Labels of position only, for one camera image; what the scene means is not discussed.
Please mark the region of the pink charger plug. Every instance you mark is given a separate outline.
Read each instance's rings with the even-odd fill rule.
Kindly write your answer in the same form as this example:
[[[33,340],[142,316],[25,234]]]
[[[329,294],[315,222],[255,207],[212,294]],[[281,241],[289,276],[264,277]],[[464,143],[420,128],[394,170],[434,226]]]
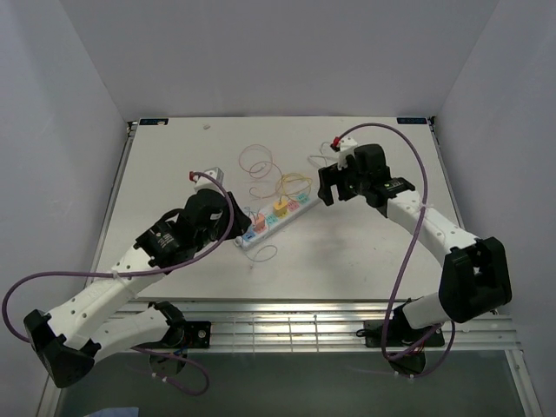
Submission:
[[[266,218],[263,214],[258,214],[254,220],[253,230],[261,233],[266,228]]]

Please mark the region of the yellow charger plug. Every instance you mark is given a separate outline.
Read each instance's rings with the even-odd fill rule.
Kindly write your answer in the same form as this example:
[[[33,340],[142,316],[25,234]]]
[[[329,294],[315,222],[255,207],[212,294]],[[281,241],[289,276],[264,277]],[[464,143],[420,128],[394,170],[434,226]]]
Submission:
[[[278,200],[273,204],[273,214],[276,217],[283,217],[288,213],[288,202],[286,200]]]

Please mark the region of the white multicolour power strip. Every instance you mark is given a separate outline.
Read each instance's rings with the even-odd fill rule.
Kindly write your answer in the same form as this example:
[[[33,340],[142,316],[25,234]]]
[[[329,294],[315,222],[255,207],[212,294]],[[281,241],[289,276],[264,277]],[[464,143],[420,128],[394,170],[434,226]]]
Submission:
[[[273,214],[273,202],[257,210],[249,207],[244,207],[242,209],[251,219],[252,225],[244,236],[236,237],[234,239],[236,247],[243,251],[250,250],[254,246],[263,242],[265,239],[269,238],[271,235],[289,225],[304,213],[308,212],[319,202],[313,195],[306,193],[300,193],[291,199],[282,197],[279,200],[286,200],[288,202],[288,213],[283,217],[276,217]],[[253,230],[254,220],[258,214],[263,214],[266,218],[266,228],[261,233],[256,233]]]

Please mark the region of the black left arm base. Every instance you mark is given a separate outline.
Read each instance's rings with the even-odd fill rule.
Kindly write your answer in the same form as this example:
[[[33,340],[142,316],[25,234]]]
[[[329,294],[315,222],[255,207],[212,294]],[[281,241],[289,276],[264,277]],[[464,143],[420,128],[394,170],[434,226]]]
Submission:
[[[160,341],[144,343],[141,348],[148,350],[167,349],[171,354],[187,358],[190,349],[209,348],[211,328],[211,321],[186,321],[183,328],[171,330],[170,336],[165,336]],[[178,360],[150,354],[149,366],[152,371],[159,374],[175,376],[186,367],[186,364]]]

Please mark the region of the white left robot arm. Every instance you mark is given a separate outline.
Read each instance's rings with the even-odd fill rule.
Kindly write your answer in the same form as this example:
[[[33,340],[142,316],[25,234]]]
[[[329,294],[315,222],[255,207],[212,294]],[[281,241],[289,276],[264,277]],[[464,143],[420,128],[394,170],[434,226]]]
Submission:
[[[170,210],[138,236],[109,278],[92,282],[47,313],[31,311],[23,324],[56,386],[73,385],[97,362],[129,348],[182,345],[186,320],[167,301],[151,302],[140,314],[118,321],[109,317],[168,275],[169,268],[192,260],[214,242],[244,235],[250,224],[232,193],[201,189],[184,208]]]

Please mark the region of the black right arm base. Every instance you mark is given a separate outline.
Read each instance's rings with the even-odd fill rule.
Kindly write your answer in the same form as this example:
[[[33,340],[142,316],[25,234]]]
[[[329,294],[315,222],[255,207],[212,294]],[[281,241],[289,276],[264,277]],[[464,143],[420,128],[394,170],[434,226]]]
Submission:
[[[365,341],[367,348],[379,348],[381,346],[382,321],[364,321],[363,327],[358,329],[355,335]],[[431,327],[423,329],[404,328],[392,319],[389,323],[386,338],[387,348],[409,348],[416,341],[424,337]],[[444,335],[441,329],[436,329],[426,341],[422,341],[410,353],[397,361],[389,361],[388,365],[398,374],[411,377],[421,375],[425,371],[427,359],[425,348],[443,348],[445,345]]]

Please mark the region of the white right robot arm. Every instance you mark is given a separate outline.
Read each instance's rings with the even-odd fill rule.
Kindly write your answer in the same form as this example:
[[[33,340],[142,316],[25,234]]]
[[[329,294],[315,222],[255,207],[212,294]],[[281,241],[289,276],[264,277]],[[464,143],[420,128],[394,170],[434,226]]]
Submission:
[[[391,175],[380,145],[359,145],[348,138],[335,140],[331,148],[338,160],[320,169],[319,198],[330,206],[335,199],[364,197],[368,206],[417,237],[440,264],[438,291],[395,309],[392,332],[399,343],[412,345],[424,328],[465,323],[511,301],[501,241],[480,239],[428,208],[411,182]]]

